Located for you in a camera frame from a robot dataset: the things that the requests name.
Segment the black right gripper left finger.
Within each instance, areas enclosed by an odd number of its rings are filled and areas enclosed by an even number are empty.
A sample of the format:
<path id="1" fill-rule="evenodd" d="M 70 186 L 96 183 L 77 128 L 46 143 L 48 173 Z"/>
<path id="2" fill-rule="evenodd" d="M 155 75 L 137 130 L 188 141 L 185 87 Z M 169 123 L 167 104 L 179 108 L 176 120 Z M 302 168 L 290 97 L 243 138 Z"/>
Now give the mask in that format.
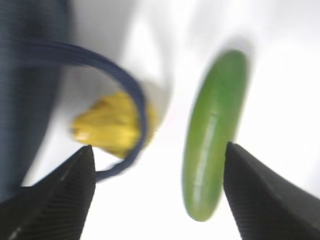
<path id="1" fill-rule="evenodd" d="M 95 189 L 94 154 L 88 145 L 0 204 L 0 238 L 79 240 Z"/>

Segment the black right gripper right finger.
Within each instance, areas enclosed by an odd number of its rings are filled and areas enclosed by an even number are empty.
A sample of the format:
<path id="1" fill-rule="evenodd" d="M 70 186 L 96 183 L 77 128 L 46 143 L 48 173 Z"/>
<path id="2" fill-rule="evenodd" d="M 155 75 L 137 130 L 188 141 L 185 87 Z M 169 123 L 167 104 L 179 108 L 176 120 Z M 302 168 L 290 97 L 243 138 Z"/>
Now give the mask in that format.
<path id="1" fill-rule="evenodd" d="M 320 200 L 232 142 L 225 151 L 223 188 L 243 240 L 320 238 Z"/>

